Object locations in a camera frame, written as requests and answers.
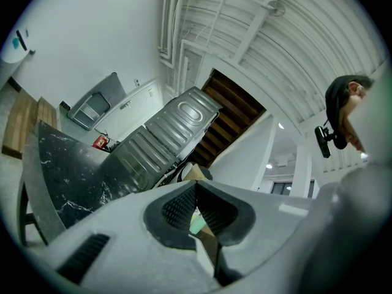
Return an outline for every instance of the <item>fire extinguisher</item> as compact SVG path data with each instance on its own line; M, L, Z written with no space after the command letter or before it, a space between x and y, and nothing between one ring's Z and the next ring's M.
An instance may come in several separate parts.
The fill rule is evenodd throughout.
M94 143L92 143L91 146L94 148L97 148L99 150L104 150L104 148L109 144L109 142L110 142L110 138L109 138L108 132L106 132L106 134L101 133L101 136L98 137L96 139L96 141Z

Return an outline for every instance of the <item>man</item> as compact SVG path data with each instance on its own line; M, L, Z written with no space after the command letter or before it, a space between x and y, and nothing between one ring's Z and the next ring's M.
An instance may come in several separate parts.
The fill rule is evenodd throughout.
M364 153L363 145L347 117L362 102L373 82L367 76L344 75L335 79L326 91L326 116L334 130L334 143L339 149L344 149L350 143Z

